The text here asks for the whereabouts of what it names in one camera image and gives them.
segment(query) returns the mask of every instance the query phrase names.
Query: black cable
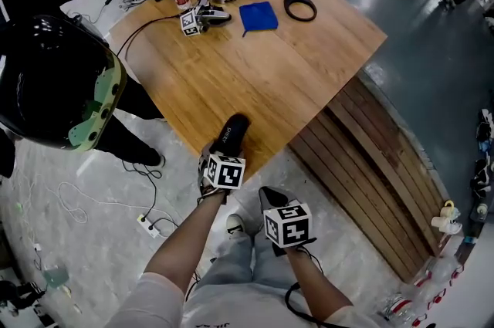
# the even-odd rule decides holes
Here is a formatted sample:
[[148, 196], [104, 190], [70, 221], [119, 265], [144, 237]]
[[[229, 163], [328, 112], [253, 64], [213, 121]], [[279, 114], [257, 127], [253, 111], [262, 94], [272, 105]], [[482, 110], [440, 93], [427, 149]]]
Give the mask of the black cable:
[[[38, 250], [36, 250], [36, 249], [34, 249], [34, 252], [36, 253], [36, 256], [38, 257], [38, 259], [37, 259], [37, 260], [36, 260], [36, 259], [34, 259], [34, 260], [33, 260], [33, 262], [34, 262], [34, 267], [36, 268], [36, 270], [38, 270], [38, 271], [42, 272], [42, 271], [43, 271], [43, 269], [42, 269], [42, 267], [41, 267], [41, 262], [42, 262], [42, 260], [41, 260], [41, 255], [39, 254]], [[45, 288], [45, 290], [44, 290], [43, 292], [46, 292], [46, 291], [48, 291], [48, 283], [46, 283], [46, 288]]]
[[188, 301], [188, 297], [191, 295], [192, 290], [194, 289], [195, 285], [196, 285], [198, 282], [199, 282], [198, 280], [194, 281], [194, 282], [192, 283], [192, 285], [191, 285], [191, 288], [189, 288], [189, 289], [188, 289], [188, 291], [187, 291], [187, 295], [185, 296], [185, 302], [187, 302], [187, 301]]
[[[300, 247], [298, 247], [296, 249], [298, 252], [305, 252], [311, 261], [313, 261], [314, 259], [317, 261], [317, 265], [319, 266], [319, 269], [321, 271], [321, 273], [323, 273], [324, 275], [324, 271], [323, 271], [323, 267], [321, 266], [320, 262], [319, 262], [319, 259], [317, 259], [317, 257], [313, 254], [310, 253], [310, 251], [308, 249], [306, 249], [303, 245], [301, 245]], [[298, 310], [295, 310], [293, 308], [292, 305], [290, 305], [290, 295], [292, 295], [292, 292], [293, 291], [296, 291], [300, 289], [300, 284], [298, 282], [296, 282], [295, 284], [293, 284], [288, 291], [286, 291], [286, 294], [285, 294], [285, 304], [286, 304], [286, 307], [288, 308], [288, 310], [290, 312], [292, 312], [293, 314], [295, 314], [296, 316], [300, 317], [301, 319], [305, 320], [305, 321], [309, 321], [310, 323], [314, 323], [314, 324], [317, 324], [318, 326], [325, 326], [326, 328], [346, 328], [344, 326], [339, 326], [339, 325], [335, 325], [335, 324], [330, 324], [330, 323], [325, 323], [323, 321], [319, 321], [317, 318], [311, 316], [310, 314], [307, 314], [307, 313], [304, 313], [304, 312], [300, 312]]]
[[149, 210], [143, 216], [143, 218], [146, 218], [149, 215], [149, 213], [151, 213], [151, 210], [153, 210], [154, 206], [156, 205], [157, 187], [156, 187], [156, 184], [154, 183], [152, 178], [156, 178], [157, 180], [159, 180], [160, 178], [163, 177], [163, 174], [159, 170], [156, 170], [156, 169], [153, 169], [152, 171], [150, 171], [146, 165], [144, 165], [144, 167], [146, 168], [147, 171], [142, 171], [142, 170], [137, 169], [136, 164], [132, 164], [133, 169], [129, 169], [127, 166], [125, 166], [124, 161], [122, 161], [122, 166], [125, 169], [125, 171], [128, 171], [129, 173], [135, 172], [135, 173], [140, 174], [141, 176], [147, 177], [147, 179], [153, 185], [153, 188], [154, 188], [153, 204], [151, 205], [151, 207], [149, 207]]
[[158, 21], [164, 21], [165, 19], [172, 19], [172, 18], [178, 18], [180, 17], [180, 14], [177, 14], [177, 15], [173, 15], [173, 16], [165, 16], [163, 18], [158, 18], [158, 19], [151, 19], [149, 22], [146, 22], [144, 23], [142, 26], [140, 26], [138, 29], [134, 30], [132, 32], [132, 34], [130, 34], [130, 36], [127, 37], [127, 40], [125, 40], [125, 42], [122, 44], [122, 46], [120, 47], [120, 49], [118, 50], [117, 52], [117, 56], [120, 55], [120, 53], [122, 52], [122, 49], [124, 49], [124, 46], [129, 42], [130, 39], [132, 39], [137, 33], [139, 33], [142, 29], [146, 28], [147, 26], [149, 26], [151, 23], [155, 23], [155, 22], [158, 22]]
[[167, 217], [161, 217], [161, 218], [157, 219], [156, 221], [151, 222], [151, 225], [149, 225], [149, 230], [152, 231], [154, 226], [156, 225], [156, 223], [161, 221], [161, 220], [171, 222], [175, 226], [175, 228], [178, 228], [178, 225], [177, 225], [177, 223], [175, 223], [175, 221], [170, 220]]
[[193, 288], [197, 285], [198, 282], [201, 281], [201, 277], [198, 273], [198, 271], [194, 271], [194, 282], [192, 283], [191, 287], [187, 291], [187, 295], [185, 296], [185, 302], [188, 301], [188, 297], [191, 295]]
[[103, 10], [105, 9], [105, 7], [106, 7], [107, 5], [109, 5], [112, 1], [113, 1], [113, 0], [106, 0], [106, 1], [105, 1], [105, 4], [103, 4], [103, 7], [101, 7], [100, 14], [99, 14], [99, 15], [98, 15], [98, 17], [96, 18], [96, 21], [91, 21], [91, 17], [90, 17], [89, 15], [87, 15], [87, 14], [81, 14], [80, 12], [74, 12], [74, 14], [76, 14], [76, 15], [80, 15], [80, 16], [85, 16], [85, 17], [87, 18], [87, 20], [88, 20], [89, 22], [91, 22], [91, 23], [94, 25], [96, 22], [98, 22], [98, 21], [100, 20], [100, 18], [101, 18], [101, 14], [103, 14]]
[[36, 253], [36, 256], [38, 257], [38, 259], [34, 260], [34, 267], [36, 268], [36, 270], [39, 270], [40, 272], [42, 271], [42, 268], [41, 268], [41, 255], [38, 253], [38, 250], [34, 250], [34, 252]]

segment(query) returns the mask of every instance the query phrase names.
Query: gray floor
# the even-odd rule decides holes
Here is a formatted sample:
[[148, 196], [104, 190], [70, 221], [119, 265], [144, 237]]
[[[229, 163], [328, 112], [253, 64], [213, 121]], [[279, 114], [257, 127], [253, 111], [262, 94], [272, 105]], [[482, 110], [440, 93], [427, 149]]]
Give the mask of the gray floor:
[[[468, 180], [475, 160], [475, 115], [485, 101], [494, 74], [492, 37], [472, 0], [453, 13], [439, 0], [347, 0], [376, 22], [388, 40], [365, 71], [416, 133], [451, 196], [467, 209]], [[75, 0], [65, 11], [93, 18], [104, 0]], [[113, 2], [97, 27], [106, 33], [125, 13]], [[118, 114], [125, 124], [168, 158], [157, 181], [157, 208], [181, 221], [197, 197], [195, 159], [170, 127]], [[70, 299], [50, 290], [43, 302], [65, 326], [102, 326], [132, 288], [161, 239], [152, 239], [136, 223], [144, 209], [97, 201], [148, 206], [152, 190], [145, 178], [126, 173], [121, 163], [99, 151], [71, 154], [21, 141], [17, 169], [2, 185], [2, 219], [12, 247], [28, 277], [42, 282], [34, 269], [32, 242], [45, 261], [61, 259], [70, 274]], [[67, 184], [76, 185], [85, 195]], [[398, 284], [396, 276], [346, 214], [325, 199], [298, 160], [283, 150], [222, 208], [208, 240], [200, 272], [224, 238], [227, 214], [239, 211], [250, 225], [259, 221], [256, 189], [276, 185], [296, 193], [316, 213], [318, 242], [313, 252], [327, 275], [357, 305], [370, 310]], [[72, 211], [76, 220], [63, 208]], [[153, 218], [162, 214], [153, 213]], [[164, 235], [171, 230], [161, 227]], [[76, 304], [80, 314], [73, 305]]]

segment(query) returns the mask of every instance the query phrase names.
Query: extension cord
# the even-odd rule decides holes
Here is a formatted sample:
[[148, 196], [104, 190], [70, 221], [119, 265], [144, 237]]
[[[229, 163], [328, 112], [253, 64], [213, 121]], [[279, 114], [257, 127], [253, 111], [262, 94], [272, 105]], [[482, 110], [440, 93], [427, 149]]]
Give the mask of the extension cord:
[[139, 222], [139, 225], [144, 228], [144, 230], [151, 238], [156, 238], [157, 236], [159, 236], [160, 232], [151, 224], [151, 221], [149, 221], [143, 215], [137, 217], [137, 222]]

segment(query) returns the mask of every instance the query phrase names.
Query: blue cloth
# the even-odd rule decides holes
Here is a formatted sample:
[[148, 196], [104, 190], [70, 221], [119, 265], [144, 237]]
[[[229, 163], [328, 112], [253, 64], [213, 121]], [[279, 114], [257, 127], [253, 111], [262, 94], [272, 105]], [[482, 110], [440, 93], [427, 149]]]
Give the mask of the blue cloth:
[[241, 5], [240, 17], [245, 29], [243, 36], [252, 30], [278, 28], [278, 19], [269, 2]]

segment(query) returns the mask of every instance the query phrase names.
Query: white sleeve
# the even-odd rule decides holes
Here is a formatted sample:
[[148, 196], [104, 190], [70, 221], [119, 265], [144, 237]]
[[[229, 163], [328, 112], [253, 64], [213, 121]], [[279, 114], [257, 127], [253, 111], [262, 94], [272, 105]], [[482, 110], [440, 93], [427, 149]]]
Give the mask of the white sleeve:
[[184, 294], [166, 277], [144, 273], [105, 328], [179, 328]]
[[346, 326], [348, 328], [385, 328], [388, 325], [383, 319], [383, 323], [377, 325], [370, 317], [357, 311], [354, 306], [345, 306], [333, 313], [325, 323]]

